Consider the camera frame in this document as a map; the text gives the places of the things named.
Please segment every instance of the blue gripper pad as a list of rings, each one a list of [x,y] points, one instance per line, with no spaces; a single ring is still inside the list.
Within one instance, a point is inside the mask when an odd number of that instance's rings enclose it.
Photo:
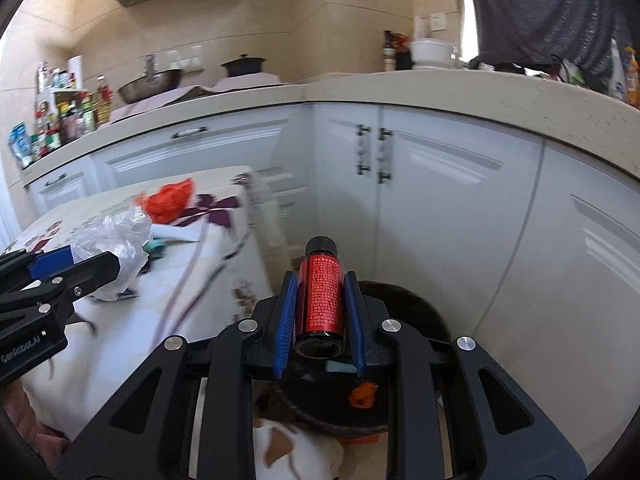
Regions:
[[[358,286],[355,274],[347,273],[344,276],[344,313],[347,318],[347,334],[351,346],[351,359],[356,367],[358,377],[363,377],[366,367],[364,355],[364,333],[360,322],[360,314],[356,305],[353,287]]]
[[[282,377],[282,373],[287,367],[287,361],[289,360],[289,349],[291,348],[291,341],[293,340],[293,327],[296,320],[297,295],[298,277],[291,273],[273,345],[273,374],[277,379]]]
[[[47,278],[55,277],[55,274],[68,269],[73,264],[71,247],[64,246],[38,256],[31,266],[30,274],[34,280],[45,282]]]

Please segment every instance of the black bottle cap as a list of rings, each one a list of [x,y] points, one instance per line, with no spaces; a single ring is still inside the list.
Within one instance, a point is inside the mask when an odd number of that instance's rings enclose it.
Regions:
[[[305,256],[313,253],[329,253],[337,258],[338,247],[328,236],[315,236],[306,243]]]

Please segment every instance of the paper towel roll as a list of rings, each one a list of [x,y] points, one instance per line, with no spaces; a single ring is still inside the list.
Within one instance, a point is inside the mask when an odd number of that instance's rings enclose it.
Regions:
[[[75,56],[67,61],[66,70],[76,76],[76,88],[84,88],[84,80],[82,79],[82,56]]]

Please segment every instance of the plastic bag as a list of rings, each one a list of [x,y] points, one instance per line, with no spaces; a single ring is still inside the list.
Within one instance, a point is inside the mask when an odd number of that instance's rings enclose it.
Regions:
[[[102,220],[78,229],[71,237],[74,263],[104,251],[111,251],[120,261],[118,277],[93,293],[95,298],[116,301],[146,263],[148,254],[142,246],[151,240],[151,218],[139,206],[107,215]]]
[[[193,180],[188,178],[176,184],[166,184],[153,195],[141,194],[136,203],[151,216],[154,224],[168,224],[184,211],[192,193]]]

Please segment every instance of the electrical outlet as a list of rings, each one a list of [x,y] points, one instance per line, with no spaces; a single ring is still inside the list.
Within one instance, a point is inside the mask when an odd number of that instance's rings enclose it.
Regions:
[[[432,14],[429,16],[429,27],[432,32],[447,30],[447,15],[444,12]]]
[[[204,70],[202,45],[193,45],[186,53],[186,57],[182,57],[183,53],[178,50],[169,50],[164,53],[164,59],[169,68],[179,68],[183,73],[200,72]]]

